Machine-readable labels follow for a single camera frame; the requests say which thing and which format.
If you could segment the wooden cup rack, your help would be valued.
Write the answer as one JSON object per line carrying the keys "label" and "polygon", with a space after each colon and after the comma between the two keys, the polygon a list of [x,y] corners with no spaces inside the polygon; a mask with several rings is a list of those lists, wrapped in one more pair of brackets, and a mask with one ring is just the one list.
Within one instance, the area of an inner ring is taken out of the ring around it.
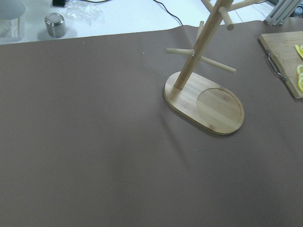
{"label": "wooden cup rack", "polygon": [[234,24],[229,11],[255,4],[254,0],[233,3],[231,0],[218,0],[214,5],[208,0],[202,2],[210,11],[206,22],[198,28],[193,49],[166,48],[165,53],[187,55],[182,71],[172,74],[166,81],[164,96],[172,109],[204,129],[226,135],[238,130],[244,121],[244,109],[238,97],[221,85],[194,73],[199,61],[235,73],[235,69],[218,63],[202,54],[209,45],[220,23],[223,21],[229,31]]}

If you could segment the small steel cup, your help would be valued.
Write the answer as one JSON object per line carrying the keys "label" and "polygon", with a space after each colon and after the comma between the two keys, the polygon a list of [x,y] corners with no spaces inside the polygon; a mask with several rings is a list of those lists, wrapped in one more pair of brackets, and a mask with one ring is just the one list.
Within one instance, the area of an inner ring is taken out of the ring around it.
{"label": "small steel cup", "polygon": [[48,34],[54,38],[60,38],[66,34],[64,17],[59,13],[51,13],[45,17],[45,25]]}

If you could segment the clear plastic bag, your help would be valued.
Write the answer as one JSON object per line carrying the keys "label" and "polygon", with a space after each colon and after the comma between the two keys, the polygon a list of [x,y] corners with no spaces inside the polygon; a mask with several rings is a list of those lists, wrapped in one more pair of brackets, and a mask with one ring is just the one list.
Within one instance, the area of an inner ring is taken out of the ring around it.
{"label": "clear plastic bag", "polygon": [[103,11],[93,5],[81,5],[79,2],[67,5],[66,13],[69,18],[88,26],[105,22]]}

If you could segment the small black square pad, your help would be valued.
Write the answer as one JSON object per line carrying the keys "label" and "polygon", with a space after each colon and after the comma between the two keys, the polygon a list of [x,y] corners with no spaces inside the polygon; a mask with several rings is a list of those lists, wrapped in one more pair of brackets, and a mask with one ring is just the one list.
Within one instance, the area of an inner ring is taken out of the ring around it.
{"label": "small black square pad", "polygon": [[53,7],[64,8],[67,0],[52,0]]}

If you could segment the bamboo cutting board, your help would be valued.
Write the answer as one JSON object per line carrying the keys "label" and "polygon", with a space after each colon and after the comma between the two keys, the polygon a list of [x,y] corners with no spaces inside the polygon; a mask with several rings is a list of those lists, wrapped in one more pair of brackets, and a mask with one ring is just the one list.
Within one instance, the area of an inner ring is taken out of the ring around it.
{"label": "bamboo cutting board", "polygon": [[258,39],[266,51],[267,62],[273,72],[287,85],[294,98],[302,98],[296,68],[303,63],[303,58],[295,48],[303,44],[302,31],[261,34]]}

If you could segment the lemon slice lower cluster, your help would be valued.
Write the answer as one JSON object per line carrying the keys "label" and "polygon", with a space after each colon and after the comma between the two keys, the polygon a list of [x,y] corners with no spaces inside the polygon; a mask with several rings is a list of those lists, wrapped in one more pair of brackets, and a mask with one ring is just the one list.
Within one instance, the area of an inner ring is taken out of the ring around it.
{"label": "lemon slice lower cluster", "polygon": [[298,76],[303,73],[303,65],[302,64],[296,66],[296,73],[297,73]]}

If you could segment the aluminium frame post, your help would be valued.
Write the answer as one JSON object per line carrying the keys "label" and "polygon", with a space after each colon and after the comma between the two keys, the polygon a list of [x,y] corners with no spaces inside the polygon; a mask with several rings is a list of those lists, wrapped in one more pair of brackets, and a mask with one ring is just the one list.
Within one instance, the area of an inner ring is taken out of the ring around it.
{"label": "aluminium frame post", "polygon": [[301,0],[279,0],[270,14],[265,18],[269,26],[280,26],[300,5]]}

